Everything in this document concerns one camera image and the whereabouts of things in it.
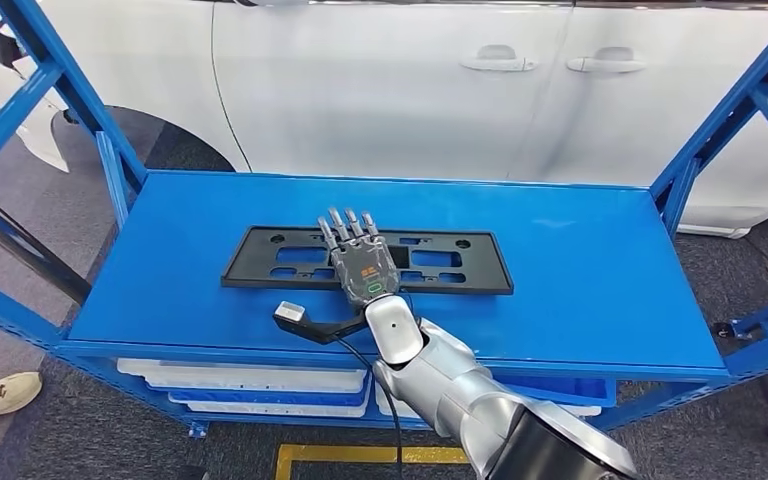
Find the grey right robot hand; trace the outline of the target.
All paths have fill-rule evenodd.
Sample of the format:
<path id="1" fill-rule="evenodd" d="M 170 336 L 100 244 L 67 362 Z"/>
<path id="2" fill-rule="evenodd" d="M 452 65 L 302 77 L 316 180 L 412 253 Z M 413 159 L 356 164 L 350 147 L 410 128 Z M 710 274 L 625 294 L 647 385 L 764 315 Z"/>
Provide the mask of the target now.
<path id="1" fill-rule="evenodd" d="M 399 292 L 399 271 L 370 213 L 357 215 L 346 208 L 341 214 L 330 207 L 328 217 L 320 216 L 317 221 L 350 305 L 363 310 L 374 301 Z"/>

